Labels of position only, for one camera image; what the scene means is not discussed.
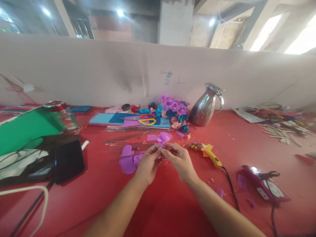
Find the scissors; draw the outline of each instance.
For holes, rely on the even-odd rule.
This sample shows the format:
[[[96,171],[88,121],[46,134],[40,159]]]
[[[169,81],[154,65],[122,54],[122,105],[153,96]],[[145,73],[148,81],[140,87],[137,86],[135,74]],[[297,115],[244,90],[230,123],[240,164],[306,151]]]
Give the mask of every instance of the scissors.
[[[146,126],[151,126],[156,123],[156,116],[152,114],[145,114],[141,115],[139,117],[134,117],[134,118],[120,118],[122,120],[138,120],[141,124],[146,125]]]

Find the jug handle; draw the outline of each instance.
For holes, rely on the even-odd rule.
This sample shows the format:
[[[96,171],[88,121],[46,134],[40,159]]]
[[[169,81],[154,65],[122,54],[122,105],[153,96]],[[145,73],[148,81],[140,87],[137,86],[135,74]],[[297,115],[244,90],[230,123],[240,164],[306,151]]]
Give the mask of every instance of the jug handle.
[[[224,106],[224,99],[223,99],[223,96],[220,93],[220,91],[216,91],[216,95],[219,97],[219,99],[221,101],[221,108],[219,109],[219,111],[216,112],[216,114],[218,114],[222,110],[222,108]]]

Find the hand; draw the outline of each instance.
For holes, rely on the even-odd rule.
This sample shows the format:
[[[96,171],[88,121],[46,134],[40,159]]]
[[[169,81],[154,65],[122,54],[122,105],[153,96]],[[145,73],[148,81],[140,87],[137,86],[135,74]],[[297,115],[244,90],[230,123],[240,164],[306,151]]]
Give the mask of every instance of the hand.
[[[177,143],[166,143],[165,148],[170,148],[171,152],[161,149],[161,153],[172,162],[182,181],[189,183],[194,179],[198,179],[187,149]]]
[[[155,144],[150,147],[143,155],[141,162],[135,173],[135,178],[144,182],[146,186],[150,185],[156,175],[158,165],[162,162],[162,157],[159,144]]]

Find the glass jar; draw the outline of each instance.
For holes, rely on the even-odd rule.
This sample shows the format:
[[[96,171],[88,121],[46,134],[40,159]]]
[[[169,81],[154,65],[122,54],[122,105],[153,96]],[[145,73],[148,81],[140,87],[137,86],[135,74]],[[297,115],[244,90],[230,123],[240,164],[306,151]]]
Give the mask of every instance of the glass jar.
[[[74,133],[81,129],[81,125],[77,122],[75,115],[65,102],[54,100],[45,104],[44,107],[56,115],[58,121],[68,132]]]

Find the red lid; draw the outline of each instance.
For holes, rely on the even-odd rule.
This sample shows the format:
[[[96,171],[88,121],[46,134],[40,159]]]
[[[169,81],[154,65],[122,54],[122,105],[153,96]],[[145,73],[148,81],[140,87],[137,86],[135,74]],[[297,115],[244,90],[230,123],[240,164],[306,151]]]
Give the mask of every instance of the red lid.
[[[49,108],[52,112],[58,112],[66,109],[68,106],[61,100],[54,100],[45,104],[44,107]]]

